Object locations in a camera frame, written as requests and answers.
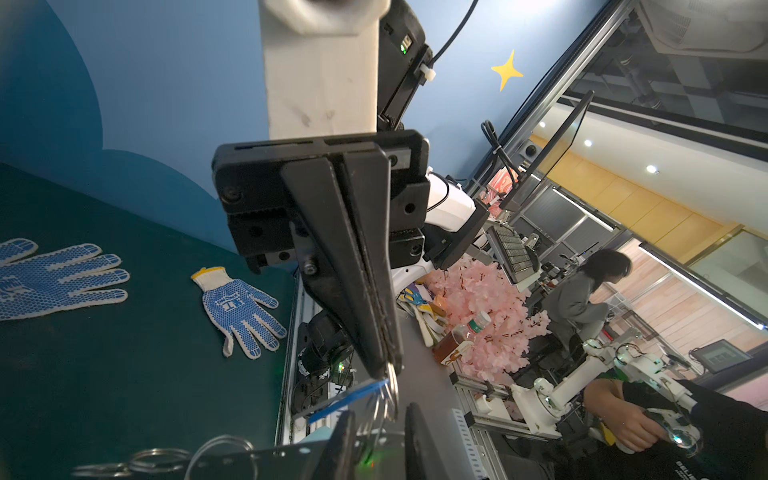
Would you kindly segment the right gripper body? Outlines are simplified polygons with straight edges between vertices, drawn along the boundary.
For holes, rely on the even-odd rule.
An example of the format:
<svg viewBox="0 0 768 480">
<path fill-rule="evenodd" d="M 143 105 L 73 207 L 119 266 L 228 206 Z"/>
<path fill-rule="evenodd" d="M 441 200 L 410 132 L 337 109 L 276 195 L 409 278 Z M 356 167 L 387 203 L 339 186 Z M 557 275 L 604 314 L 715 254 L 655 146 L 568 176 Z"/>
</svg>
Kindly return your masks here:
<svg viewBox="0 0 768 480">
<path fill-rule="evenodd" d="M 218 147 L 212 161 L 215 188 L 237 251 L 252 271 L 289 259 L 312 260 L 313 244 L 280 176 L 281 168 L 321 157 L 337 163 L 346 153 L 367 149 L 382 150 L 390 165 L 390 267 L 418 261 L 429 196 L 429 142 L 414 130 L 401 130 Z"/>
</svg>

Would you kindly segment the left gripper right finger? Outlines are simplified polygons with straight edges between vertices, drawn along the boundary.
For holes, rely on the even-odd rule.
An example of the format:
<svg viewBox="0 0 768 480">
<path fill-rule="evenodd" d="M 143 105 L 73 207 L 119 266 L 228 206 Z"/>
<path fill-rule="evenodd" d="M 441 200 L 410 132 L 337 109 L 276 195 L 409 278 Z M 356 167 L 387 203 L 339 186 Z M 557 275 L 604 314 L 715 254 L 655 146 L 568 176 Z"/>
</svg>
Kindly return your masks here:
<svg viewBox="0 0 768 480">
<path fill-rule="evenodd" d="M 405 412 L 404 457 L 407 480 L 449 479 L 424 414 L 415 402 Z"/>
</svg>

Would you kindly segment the metal key holder plate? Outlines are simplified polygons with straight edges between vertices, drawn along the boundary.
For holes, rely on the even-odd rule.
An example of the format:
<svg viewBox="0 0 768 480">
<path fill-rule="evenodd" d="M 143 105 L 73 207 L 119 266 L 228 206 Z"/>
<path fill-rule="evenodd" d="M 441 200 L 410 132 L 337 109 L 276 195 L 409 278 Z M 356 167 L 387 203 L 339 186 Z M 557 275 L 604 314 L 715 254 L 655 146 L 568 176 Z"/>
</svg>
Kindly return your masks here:
<svg viewBox="0 0 768 480">
<path fill-rule="evenodd" d="M 193 453 L 176 448 L 148 449 L 133 454 L 123 462 L 76 466 L 71 470 L 70 477 L 314 479 L 314 470 L 330 437 L 326 440 L 257 450 L 243 438 L 222 435 L 209 440 Z M 357 463 L 353 479 L 406 479 L 404 434 L 379 431 L 360 435 L 357 425 L 355 446 Z"/>
</svg>

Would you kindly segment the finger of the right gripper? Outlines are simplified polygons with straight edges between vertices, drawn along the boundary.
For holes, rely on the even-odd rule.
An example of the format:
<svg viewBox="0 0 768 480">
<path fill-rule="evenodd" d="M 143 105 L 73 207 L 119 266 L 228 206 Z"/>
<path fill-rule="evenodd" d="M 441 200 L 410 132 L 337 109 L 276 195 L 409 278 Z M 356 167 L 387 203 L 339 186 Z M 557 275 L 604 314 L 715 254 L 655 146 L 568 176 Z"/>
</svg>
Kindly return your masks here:
<svg viewBox="0 0 768 480">
<path fill-rule="evenodd" d="M 385 375 L 389 367 L 399 370 L 402 364 L 389 261 L 390 165 L 382 150 L 367 149 L 344 154 L 342 171 L 340 184 L 363 274 L 360 356 L 370 374 Z"/>
<path fill-rule="evenodd" d="M 366 315 L 363 274 L 340 184 L 342 161 L 321 157 L 290 162 L 280 176 L 313 244 L 309 257 L 318 271 L 307 277 L 307 290 L 341 324 L 364 365 L 359 326 Z"/>
</svg>

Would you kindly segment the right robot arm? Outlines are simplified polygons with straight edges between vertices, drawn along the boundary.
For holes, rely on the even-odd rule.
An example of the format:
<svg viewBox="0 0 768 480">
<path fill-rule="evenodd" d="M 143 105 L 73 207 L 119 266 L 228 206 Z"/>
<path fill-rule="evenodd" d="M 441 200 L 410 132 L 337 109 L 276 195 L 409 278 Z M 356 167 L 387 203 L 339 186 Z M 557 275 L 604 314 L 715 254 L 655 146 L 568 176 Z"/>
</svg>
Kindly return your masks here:
<svg viewBox="0 0 768 480">
<path fill-rule="evenodd" d="M 457 261 L 487 210 L 401 126 L 435 53 L 404 1 L 259 5 L 269 138 L 225 144 L 212 175 L 249 268 L 296 262 L 367 373 L 397 375 L 397 294 Z"/>
</svg>

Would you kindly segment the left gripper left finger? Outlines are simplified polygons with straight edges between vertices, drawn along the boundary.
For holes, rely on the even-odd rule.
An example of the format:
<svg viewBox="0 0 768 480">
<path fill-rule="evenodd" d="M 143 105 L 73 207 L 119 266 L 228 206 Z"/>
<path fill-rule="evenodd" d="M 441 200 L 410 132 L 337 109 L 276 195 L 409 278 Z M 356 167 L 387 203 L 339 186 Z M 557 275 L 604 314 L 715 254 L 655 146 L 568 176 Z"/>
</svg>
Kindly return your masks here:
<svg viewBox="0 0 768 480">
<path fill-rule="evenodd" d="M 357 422 L 353 411 L 345 411 L 326 442 L 314 470 L 315 480 L 348 480 L 354 478 L 357 453 Z"/>
</svg>

